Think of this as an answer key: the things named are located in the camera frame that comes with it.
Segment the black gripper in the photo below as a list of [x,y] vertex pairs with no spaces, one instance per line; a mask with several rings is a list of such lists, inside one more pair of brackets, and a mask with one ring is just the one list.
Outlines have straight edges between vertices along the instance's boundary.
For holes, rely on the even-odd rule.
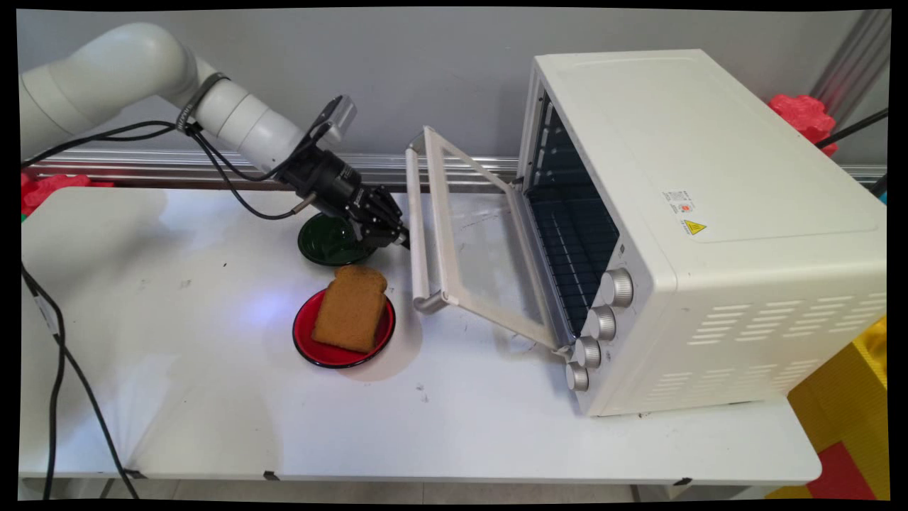
[[302,199],[311,198],[310,204],[325,216],[355,222],[361,245],[411,249],[411,233],[388,189],[364,185],[359,172],[330,150],[302,143],[279,165],[279,183]]

